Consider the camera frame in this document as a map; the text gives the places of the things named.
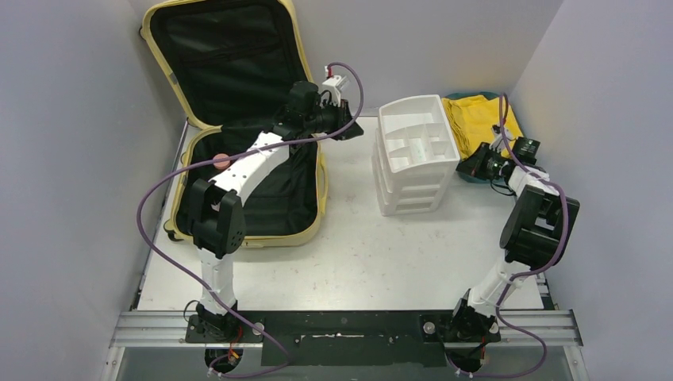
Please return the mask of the teal transparent plastic tray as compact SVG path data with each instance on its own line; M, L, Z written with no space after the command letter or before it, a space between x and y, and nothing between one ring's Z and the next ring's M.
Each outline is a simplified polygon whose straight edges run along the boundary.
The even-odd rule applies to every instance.
M459 151L459 175L477 183L498 179L508 159L509 107L496 94L484 92L452 94L441 101Z

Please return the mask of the yellow garment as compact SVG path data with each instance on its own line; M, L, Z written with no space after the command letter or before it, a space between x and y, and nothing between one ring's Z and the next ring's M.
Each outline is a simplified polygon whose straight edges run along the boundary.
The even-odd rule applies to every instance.
M466 160L481 143L494 139L492 126L499 123L499 100L477 94L459 99L441 99L460 159Z

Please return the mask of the white plastic drawer organizer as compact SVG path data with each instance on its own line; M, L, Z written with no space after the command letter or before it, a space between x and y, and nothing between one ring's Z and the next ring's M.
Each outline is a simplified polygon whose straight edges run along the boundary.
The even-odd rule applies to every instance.
M416 95L379 108L372 171L380 213L433 212L460 162L455 137L437 94Z

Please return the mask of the yellow hard-shell suitcase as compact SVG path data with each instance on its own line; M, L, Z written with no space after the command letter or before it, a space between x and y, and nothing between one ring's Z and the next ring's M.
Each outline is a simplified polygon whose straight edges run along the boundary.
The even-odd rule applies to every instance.
M184 172L164 230L189 241L189 189L217 174L218 153L247 150L263 123L311 78L289 1L166 1L144 15L140 34L197 134L185 144ZM318 143L294 146L244 205L247 248L305 244L319 230L327 195Z

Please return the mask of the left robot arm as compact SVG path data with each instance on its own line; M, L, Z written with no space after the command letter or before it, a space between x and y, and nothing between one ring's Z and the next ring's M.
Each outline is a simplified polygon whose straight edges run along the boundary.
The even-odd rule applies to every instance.
M263 125L246 157L210 180L199 179L192 185L187 227L206 283L196 307L199 331L208 332L218 341L227 341L239 332L240 324L231 314L237 303L233 253L244 240L244 205L252 192L290 158L290 148L297 140L316 133L326 133L334 140L363 135L341 95L347 82L343 75L329 75L321 85L295 83L287 104Z

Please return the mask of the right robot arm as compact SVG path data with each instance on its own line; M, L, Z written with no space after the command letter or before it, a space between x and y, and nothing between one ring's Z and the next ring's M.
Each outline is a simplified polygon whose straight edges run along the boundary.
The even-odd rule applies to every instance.
M481 143L458 172L494 183L501 180L516 198L499 239L504 254L485 278L460 299L448 324L454 341L497 340L497 310L530 276L562 258L580 204L552 185L536 164L539 141L519 137L505 158L502 140Z

